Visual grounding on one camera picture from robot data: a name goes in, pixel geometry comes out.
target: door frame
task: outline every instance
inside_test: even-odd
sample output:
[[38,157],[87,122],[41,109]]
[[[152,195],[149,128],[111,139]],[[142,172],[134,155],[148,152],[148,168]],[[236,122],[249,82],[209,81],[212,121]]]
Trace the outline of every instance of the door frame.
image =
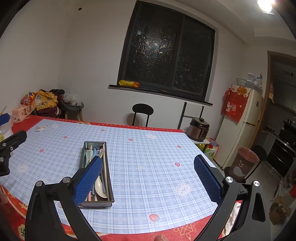
[[271,84],[271,67],[273,62],[279,62],[282,64],[286,64],[286,65],[290,65],[293,67],[296,67],[296,57],[292,56],[292,55],[288,55],[288,54],[284,54],[284,53],[278,53],[278,52],[272,52],[272,51],[267,51],[267,62],[268,62],[268,66],[267,66],[267,79],[266,79],[266,88],[265,88],[265,93],[264,93],[264,99],[263,99],[263,104],[262,104],[262,108],[261,108],[261,113],[260,113],[260,117],[258,120],[258,124],[256,125],[255,131],[253,133],[253,136],[250,140],[250,143],[248,145],[248,148],[251,149],[251,147],[257,143],[260,134],[264,128],[262,120],[264,118],[264,115],[267,114],[266,111],[266,105],[268,103],[268,101],[270,101],[269,99],[269,89],[270,89],[270,84]]

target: rice cooker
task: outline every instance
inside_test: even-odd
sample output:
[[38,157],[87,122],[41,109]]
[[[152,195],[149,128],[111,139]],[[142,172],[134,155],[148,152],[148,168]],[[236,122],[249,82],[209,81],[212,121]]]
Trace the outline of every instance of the rice cooker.
[[188,129],[188,137],[195,141],[202,142],[209,131],[210,125],[203,118],[193,118]]

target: trash can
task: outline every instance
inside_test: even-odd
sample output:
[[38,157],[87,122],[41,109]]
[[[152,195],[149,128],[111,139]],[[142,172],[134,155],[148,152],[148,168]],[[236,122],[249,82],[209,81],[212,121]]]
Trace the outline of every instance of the trash can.
[[246,147],[239,147],[228,173],[237,182],[241,182],[257,162],[259,158],[253,151]]

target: metal bolt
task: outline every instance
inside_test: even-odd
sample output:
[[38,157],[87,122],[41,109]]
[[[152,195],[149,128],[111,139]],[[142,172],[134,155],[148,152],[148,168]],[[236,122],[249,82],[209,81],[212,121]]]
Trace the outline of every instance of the metal bolt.
[[226,177],[225,180],[226,180],[228,183],[232,183],[232,182],[233,182],[233,178],[232,178],[232,177]]
[[42,185],[42,181],[38,181],[38,182],[36,182],[36,186],[37,187],[40,187]]
[[255,185],[256,187],[259,187],[259,186],[260,186],[260,182],[258,182],[258,181],[254,181],[253,183],[254,183],[254,185]]
[[63,178],[63,183],[68,183],[68,182],[70,182],[70,178],[69,177],[64,177]]

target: refrigerator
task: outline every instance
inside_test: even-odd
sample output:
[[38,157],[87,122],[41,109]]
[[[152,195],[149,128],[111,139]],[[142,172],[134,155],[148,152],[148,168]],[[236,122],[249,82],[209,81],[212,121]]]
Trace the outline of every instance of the refrigerator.
[[260,117],[263,97],[257,91],[251,90],[239,123],[224,116],[216,142],[219,148],[214,160],[224,169],[231,166],[237,154],[238,147],[248,147]]

